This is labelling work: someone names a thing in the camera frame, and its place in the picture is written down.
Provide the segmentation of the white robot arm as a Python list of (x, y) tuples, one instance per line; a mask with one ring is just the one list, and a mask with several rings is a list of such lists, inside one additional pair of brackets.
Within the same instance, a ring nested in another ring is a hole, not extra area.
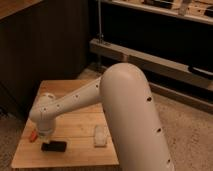
[(29, 118), (38, 135), (48, 137), (59, 115), (96, 103), (102, 105), (122, 171), (175, 171), (148, 80), (133, 64), (114, 64), (61, 98), (44, 94)]

